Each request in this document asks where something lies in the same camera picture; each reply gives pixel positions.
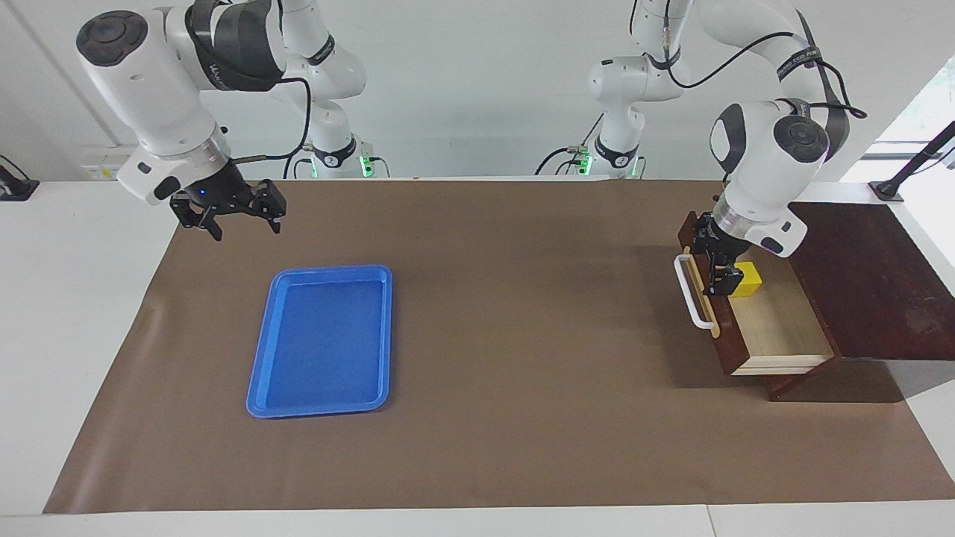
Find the blue tray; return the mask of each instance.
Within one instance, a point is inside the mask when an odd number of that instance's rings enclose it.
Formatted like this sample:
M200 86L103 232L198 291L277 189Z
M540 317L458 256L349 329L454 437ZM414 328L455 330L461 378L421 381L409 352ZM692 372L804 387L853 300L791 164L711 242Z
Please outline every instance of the blue tray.
M272 280L245 408L256 418L367 412L388 398L392 273L297 268Z

